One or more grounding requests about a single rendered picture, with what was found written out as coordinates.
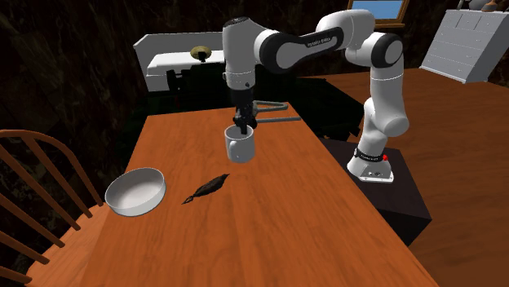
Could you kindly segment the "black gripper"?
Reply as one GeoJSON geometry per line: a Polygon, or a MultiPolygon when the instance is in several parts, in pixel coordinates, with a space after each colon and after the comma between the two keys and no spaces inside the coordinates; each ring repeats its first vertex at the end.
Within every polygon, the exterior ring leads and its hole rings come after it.
{"type": "Polygon", "coordinates": [[[236,115],[233,121],[237,127],[240,128],[241,134],[247,134],[247,126],[249,125],[253,130],[257,127],[256,120],[257,104],[253,102],[254,92],[252,88],[246,90],[231,89],[231,100],[236,106],[236,115]]]}

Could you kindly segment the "white mug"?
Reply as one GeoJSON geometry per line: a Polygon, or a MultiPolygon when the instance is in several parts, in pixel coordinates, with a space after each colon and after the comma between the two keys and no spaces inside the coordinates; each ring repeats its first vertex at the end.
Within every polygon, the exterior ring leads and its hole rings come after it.
{"type": "Polygon", "coordinates": [[[235,163],[247,163],[255,156],[254,130],[247,126],[246,134],[241,128],[231,125],[224,130],[228,159],[235,163]]]}

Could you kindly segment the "wooden table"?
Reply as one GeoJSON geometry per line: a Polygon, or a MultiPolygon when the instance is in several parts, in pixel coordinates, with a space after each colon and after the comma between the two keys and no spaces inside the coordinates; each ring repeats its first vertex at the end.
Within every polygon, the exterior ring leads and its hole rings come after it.
{"type": "Polygon", "coordinates": [[[145,215],[107,215],[80,287],[438,287],[303,121],[259,125],[237,164],[233,114],[146,119],[129,168],[160,170],[166,195],[145,215]]]}

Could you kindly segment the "white round bowl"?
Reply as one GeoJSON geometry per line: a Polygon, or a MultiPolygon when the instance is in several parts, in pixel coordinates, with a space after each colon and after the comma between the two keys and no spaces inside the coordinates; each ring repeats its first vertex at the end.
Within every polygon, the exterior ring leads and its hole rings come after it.
{"type": "Polygon", "coordinates": [[[110,183],[104,199],[116,213],[125,217],[147,214],[166,194],[166,181],[160,170],[143,167],[130,170],[110,183]]]}

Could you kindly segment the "black robot stand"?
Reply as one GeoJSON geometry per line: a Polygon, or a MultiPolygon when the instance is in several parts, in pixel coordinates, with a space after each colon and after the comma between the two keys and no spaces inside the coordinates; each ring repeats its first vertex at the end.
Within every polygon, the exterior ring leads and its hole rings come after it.
{"type": "Polygon", "coordinates": [[[409,246],[432,221],[432,217],[400,150],[386,148],[384,153],[388,155],[395,175],[392,183],[362,182],[354,175],[350,178],[409,246]]]}

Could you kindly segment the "wooden framed window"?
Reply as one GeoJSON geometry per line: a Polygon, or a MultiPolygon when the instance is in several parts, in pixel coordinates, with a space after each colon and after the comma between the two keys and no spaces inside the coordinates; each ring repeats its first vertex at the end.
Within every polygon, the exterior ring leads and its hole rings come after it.
{"type": "Polygon", "coordinates": [[[403,28],[409,0],[349,0],[347,9],[369,11],[375,18],[376,29],[403,28]]]}

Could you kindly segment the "wooden spindle chair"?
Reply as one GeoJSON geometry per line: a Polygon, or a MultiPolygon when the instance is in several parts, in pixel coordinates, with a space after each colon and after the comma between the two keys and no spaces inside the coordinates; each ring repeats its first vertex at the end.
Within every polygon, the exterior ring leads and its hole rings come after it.
{"type": "Polygon", "coordinates": [[[0,287],[78,287],[106,211],[64,143],[0,130],[0,287]]]}

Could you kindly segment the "white chest of drawers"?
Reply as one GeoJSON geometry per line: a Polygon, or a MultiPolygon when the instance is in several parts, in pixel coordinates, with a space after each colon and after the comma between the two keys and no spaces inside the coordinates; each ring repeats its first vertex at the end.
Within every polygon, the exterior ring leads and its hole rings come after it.
{"type": "Polygon", "coordinates": [[[509,48],[509,12],[447,10],[420,65],[462,83],[485,82],[509,48]]]}

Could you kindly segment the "grey metal tube frame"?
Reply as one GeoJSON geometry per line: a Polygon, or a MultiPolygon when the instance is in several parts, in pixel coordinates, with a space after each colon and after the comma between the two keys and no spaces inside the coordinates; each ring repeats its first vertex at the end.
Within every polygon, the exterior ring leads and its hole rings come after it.
{"type": "Polygon", "coordinates": [[[283,122],[283,121],[300,121],[301,117],[272,117],[272,118],[260,118],[257,116],[259,113],[268,113],[274,111],[287,110],[288,104],[282,102],[254,100],[253,101],[253,116],[258,123],[269,123],[269,122],[283,122]]]}

